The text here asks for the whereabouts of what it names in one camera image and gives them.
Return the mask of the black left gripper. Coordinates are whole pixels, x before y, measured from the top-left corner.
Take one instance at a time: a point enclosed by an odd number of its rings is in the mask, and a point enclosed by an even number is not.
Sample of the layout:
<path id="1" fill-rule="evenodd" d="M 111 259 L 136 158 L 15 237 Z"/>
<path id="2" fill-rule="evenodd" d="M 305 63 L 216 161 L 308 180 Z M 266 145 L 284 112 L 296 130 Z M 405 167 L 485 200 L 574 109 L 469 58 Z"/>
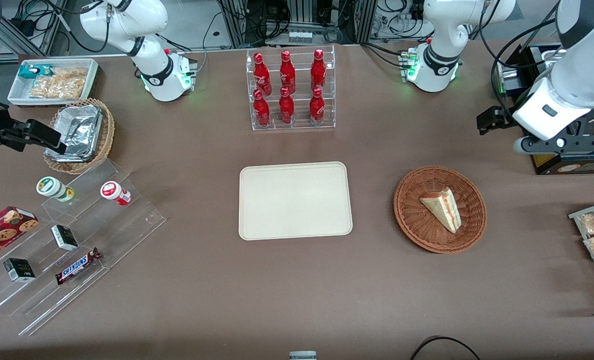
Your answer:
<path id="1" fill-rule="evenodd" d="M 500 105 L 492 105 L 486 111 L 483 111 L 477 116 L 477 129 L 479 135 L 484 136 L 491 130 L 496 129 L 509 129 L 519 126 L 519 123 L 512 116 L 511 110 L 515 107 L 506 109 Z"/>

